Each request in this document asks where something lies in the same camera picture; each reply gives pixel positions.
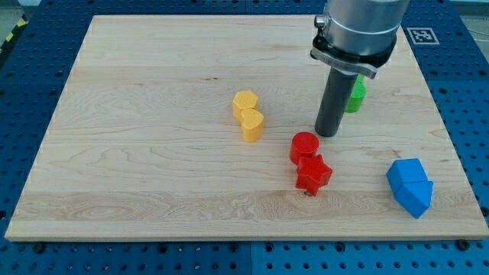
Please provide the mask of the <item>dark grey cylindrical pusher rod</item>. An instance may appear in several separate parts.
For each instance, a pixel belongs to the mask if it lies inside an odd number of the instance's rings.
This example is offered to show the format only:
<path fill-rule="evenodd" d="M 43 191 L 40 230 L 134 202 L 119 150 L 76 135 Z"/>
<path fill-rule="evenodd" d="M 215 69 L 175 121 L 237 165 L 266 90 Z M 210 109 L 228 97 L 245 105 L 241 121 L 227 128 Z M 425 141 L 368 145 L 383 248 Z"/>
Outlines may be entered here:
<path fill-rule="evenodd" d="M 357 77 L 357 73 L 330 69 L 315 123 L 315 131 L 320 136 L 336 135 Z"/>

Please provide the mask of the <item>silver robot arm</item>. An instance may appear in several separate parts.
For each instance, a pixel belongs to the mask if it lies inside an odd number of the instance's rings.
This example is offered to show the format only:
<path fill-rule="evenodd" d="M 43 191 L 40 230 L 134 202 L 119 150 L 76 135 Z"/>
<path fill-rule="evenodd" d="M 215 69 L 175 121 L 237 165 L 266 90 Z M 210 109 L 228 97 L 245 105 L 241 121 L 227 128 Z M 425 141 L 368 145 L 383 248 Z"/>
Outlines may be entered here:
<path fill-rule="evenodd" d="M 358 76 L 373 79 L 390 58 L 409 0 L 328 0 L 315 16 L 310 56 L 330 66 L 315 131 L 336 135 Z"/>

